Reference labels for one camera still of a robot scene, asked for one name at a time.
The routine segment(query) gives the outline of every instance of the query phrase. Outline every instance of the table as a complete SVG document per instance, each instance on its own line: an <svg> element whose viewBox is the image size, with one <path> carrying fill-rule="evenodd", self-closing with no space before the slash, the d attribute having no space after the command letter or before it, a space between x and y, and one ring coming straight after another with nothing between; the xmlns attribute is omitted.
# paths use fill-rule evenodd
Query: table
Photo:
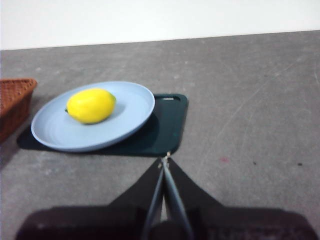
<svg viewBox="0 0 320 240"><path fill-rule="evenodd" d="M172 156L182 169L226 206L295 211L320 234L320 31L6 50L10 77L38 86L29 118L1 146L2 239L33 211L110 203L155 160L17 146L46 102L103 81L186 95Z"/></svg>

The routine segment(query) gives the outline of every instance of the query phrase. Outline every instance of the lemon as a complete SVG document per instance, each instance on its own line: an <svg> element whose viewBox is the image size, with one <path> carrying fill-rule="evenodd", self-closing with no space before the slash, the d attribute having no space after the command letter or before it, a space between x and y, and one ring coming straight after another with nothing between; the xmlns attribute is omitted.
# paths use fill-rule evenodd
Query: lemon
<svg viewBox="0 0 320 240"><path fill-rule="evenodd" d="M83 124L95 124L111 115L116 98L107 90L91 88L72 95L66 103L66 112Z"/></svg>

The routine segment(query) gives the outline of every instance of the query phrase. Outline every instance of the light blue plate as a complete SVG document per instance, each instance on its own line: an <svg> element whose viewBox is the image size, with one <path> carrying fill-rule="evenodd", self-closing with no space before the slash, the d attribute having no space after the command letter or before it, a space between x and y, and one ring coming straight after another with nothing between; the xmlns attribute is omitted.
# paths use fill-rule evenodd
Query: light blue plate
<svg viewBox="0 0 320 240"><path fill-rule="evenodd" d="M66 112L68 99L75 93L101 88L116 98L113 113L97 124L81 124ZM43 145L65 152L101 149L135 133L147 121L155 98L146 87L126 81L108 81L78 87L54 98L34 116L31 131Z"/></svg>

